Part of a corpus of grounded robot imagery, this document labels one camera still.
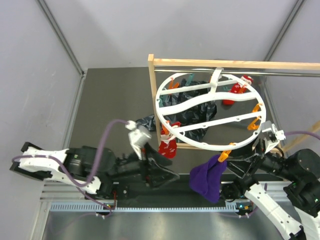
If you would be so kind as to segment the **clear plastic bin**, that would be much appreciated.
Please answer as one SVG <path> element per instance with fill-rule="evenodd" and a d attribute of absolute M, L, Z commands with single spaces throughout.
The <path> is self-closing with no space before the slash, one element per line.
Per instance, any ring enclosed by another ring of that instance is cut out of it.
<path fill-rule="evenodd" d="M 217 67 L 214 72 L 211 73 L 211 78 L 208 83 L 198 84 L 195 86 L 184 86 L 178 88 L 167 89 L 167 84 L 175 80 L 178 77 L 182 77 L 187 73 L 175 73 L 171 77 L 168 77 L 158 88 L 155 95 L 155 112 L 159 121 L 175 135 L 177 139 L 180 139 L 183 143 L 193 146 L 198 149 L 208 151 L 232 151 L 248 145 L 250 142 L 262 137 L 261 124 L 267 120 L 267 108 L 265 102 L 257 90 L 251 85 L 246 87 L 246 91 L 241 94 L 230 93 L 229 91 L 234 84 L 239 83 L 245 85 L 246 83 L 239 77 L 232 74 L 221 74 L 224 69 Z M 208 89 L 208 93 L 196 96 L 182 103 L 172 106 L 161 106 L 161 96 L 170 95 L 181 92 L 188 92 L 200 89 Z M 222 107 L 222 118 L 217 120 L 211 120 L 203 123 L 197 123 L 192 125 L 186 125 L 183 127 L 172 127 L 166 122 L 165 116 L 174 115 L 186 111 L 194 106 L 200 105 L 206 102 L 220 103 L 223 100 L 235 101 L 233 106 Z M 232 142 L 225 145 L 208 144 L 206 142 L 198 142 L 185 136 L 185 132 L 195 129 L 205 129 L 210 127 L 216 127 L 220 125 L 239 123 L 248 120 L 247 130 L 251 132 L 251 135 L 243 141 Z"/>

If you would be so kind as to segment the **white round clip hanger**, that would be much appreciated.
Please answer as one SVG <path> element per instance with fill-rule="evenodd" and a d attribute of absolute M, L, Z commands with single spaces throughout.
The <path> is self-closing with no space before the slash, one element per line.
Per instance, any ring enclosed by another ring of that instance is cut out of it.
<path fill-rule="evenodd" d="M 244 74 L 212 71 L 209 81 L 185 79 L 185 72 L 169 76 L 155 94 L 155 114 L 165 133 L 198 149 L 230 152 L 253 142 L 267 120 L 267 109 L 254 79 Z M 208 143 L 208 129 L 231 123 L 246 124 L 243 140 Z"/>

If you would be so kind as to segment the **red santa sock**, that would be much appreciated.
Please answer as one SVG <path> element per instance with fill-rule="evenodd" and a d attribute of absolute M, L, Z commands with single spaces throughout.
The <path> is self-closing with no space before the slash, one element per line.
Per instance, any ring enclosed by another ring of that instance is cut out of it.
<path fill-rule="evenodd" d="M 160 140 L 158 153 L 167 159 L 173 159 L 177 154 L 177 140 L 175 135 L 163 124 L 161 125 Z"/>

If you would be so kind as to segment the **purple sock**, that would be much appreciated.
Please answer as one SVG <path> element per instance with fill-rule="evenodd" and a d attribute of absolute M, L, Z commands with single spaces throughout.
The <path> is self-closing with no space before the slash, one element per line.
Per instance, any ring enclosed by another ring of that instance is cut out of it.
<path fill-rule="evenodd" d="M 221 177 L 227 169 L 227 161 L 220 162 L 220 155 L 194 167 L 189 173 L 189 187 L 211 203 L 220 199 Z"/>

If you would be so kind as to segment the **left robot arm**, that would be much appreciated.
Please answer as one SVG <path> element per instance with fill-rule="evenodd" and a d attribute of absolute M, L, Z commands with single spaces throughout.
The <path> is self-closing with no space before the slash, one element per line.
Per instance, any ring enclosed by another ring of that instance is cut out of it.
<path fill-rule="evenodd" d="M 97 171 L 90 182 L 96 148 L 82 146 L 58 151 L 47 151 L 25 142 L 22 157 L 12 161 L 10 170 L 39 181 L 55 181 L 80 188 L 94 199 L 109 199 L 121 182 L 141 180 L 147 187 L 158 189 L 180 178 L 170 170 L 172 161 L 148 143 L 139 157 L 135 152 L 117 157 L 104 148 Z"/>

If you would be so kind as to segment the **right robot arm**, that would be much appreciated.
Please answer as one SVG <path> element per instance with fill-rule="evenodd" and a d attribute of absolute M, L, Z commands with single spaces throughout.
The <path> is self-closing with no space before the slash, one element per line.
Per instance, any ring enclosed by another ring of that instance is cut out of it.
<path fill-rule="evenodd" d="M 224 200 L 246 198 L 253 202 L 273 223 L 285 240 L 318 240 L 320 238 L 320 157 L 311 149 L 301 149 L 285 158 L 267 152 L 267 143 L 258 138 L 240 155 L 232 154 L 227 168 L 236 175 L 224 184 Z M 289 182 L 283 188 L 300 217 L 292 218 L 259 183 L 255 173 L 262 170 Z"/>

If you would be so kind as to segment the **dark patterned cloth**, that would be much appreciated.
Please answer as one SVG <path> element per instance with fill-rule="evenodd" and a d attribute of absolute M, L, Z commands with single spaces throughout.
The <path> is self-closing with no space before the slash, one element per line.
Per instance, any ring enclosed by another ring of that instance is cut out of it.
<path fill-rule="evenodd" d="M 207 88 L 185 91 L 173 94 L 162 95 L 160 97 L 163 107 L 173 106 L 190 100 L 194 97 L 207 94 L 209 90 Z M 182 127 L 188 125 L 194 125 L 199 123 L 205 123 L 212 121 L 217 113 L 217 106 L 214 101 L 198 104 L 192 108 L 189 108 L 183 112 L 177 114 L 166 115 L 164 118 L 171 124 L 179 122 Z M 136 120 L 137 123 L 145 126 L 150 132 L 156 131 L 155 116 L 149 115 L 141 119 Z M 185 132 L 185 136 L 191 140 L 200 142 L 203 140 L 207 133 L 207 128 L 198 128 Z"/>

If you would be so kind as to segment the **wooden rack frame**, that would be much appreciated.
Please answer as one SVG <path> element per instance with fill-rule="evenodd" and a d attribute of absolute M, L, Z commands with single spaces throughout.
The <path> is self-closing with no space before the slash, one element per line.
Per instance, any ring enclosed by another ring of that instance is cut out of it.
<path fill-rule="evenodd" d="M 205 84 L 196 86 L 185 86 L 181 88 L 165 89 L 165 86 L 177 77 L 186 75 L 186 69 L 181 72 L 175 71 L 173 77 L 168 77 L 160 86 L 156 86 L 156 70 L 158 66 L 169 67 L 190 67 L 192 70 L 207 69 L 212 71 L 210 81 Z M 241 142 L 232 142 L 227 145 L 214 145 L 206 142 L 197 142 L 184 135 L 186 131 L 195 129 L 205 129 L 212 126 L 219 126 L 231 122 L 239 122 L 244 119 L 254 118 L 256 121 L 264 123 L 266 121 L 266 108 L 265 103 L 260 94 L 251 86 L 248 86 L 244 80 L 236 76 L 231 76 L 225 72 L 225 68 L 238 68 L 238 69 L 261 69 L 261 70 L 305 70 L 305 71 L 319 71 L 320 65 L 315 62 L 279 62 L 279 61 L 243 61 L 243 60 L 207 60 L 207 59 L 173 59 L 173 58 L 155 58 L 153 54 L 148 55 L 148 70 L 151 85 L 151 94 L 153 102 L 153 111 L 155 118 L 155 128 L 157 137 L 161 137 L 161 129 L 165 128 L 174 137 L 182 140 L 183 147 L 186 149 L 202 149 L 207 151 L 221 151 L 231 152 L 239 149 L 255 140 L 261 133 L 261 126 L 255 125 L 252 122 L 251 128 L 253 133 L 247 139 Z M 162 95 L 170 95 L 175 93 L 190 92 L 194 90 L 208 89 L 209 92 L 196 96 L 185 102 L 161 107 L 160 97 Z M 199 104 L 208 103 L 216 100 L 232 100 L 235 102 L 245 102 L 256 100 L 257 105 L 252 112 L 236 115 L 221 120 L 206 121 L 204 123 L 197 123 L 187 125 L 185 127 L 172 127 L 166 122 L 165 116 L 178 114 L 186 111 Z"/>

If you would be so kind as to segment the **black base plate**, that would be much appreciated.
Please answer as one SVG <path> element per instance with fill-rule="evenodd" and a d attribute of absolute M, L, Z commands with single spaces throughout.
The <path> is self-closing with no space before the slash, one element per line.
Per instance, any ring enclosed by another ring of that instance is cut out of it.
<path fill-rule="evenodd" d="M 189 187 L 189 175 L 152 189 L 140 178 L 117 181 L 109 193 L 90 195 L 95 200 L 117 200 L 121 208 L 196 208 L 224 207 L 228 202 L 220 198 L 217 203 L 206 200 Z"/>

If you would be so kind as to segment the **red snowflake sock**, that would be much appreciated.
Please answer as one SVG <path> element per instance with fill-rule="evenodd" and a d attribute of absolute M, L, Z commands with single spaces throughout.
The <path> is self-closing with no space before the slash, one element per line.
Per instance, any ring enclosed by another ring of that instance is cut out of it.
<path fill-rule="evenodd" d="M 233 94 L 243 94 L 247 90 L 247 86 L 251 86 L 254 79 L 251 76 L 243 75 L 241 79 L 245 82 L 244 85 L 240 85 L 239 83 L 235 83 L 232 88 L 230 89 L 230 93 Z M 232 106 L 235 103 L 233 100 L 224 99 L 222 104 L 225 106 Z"/>

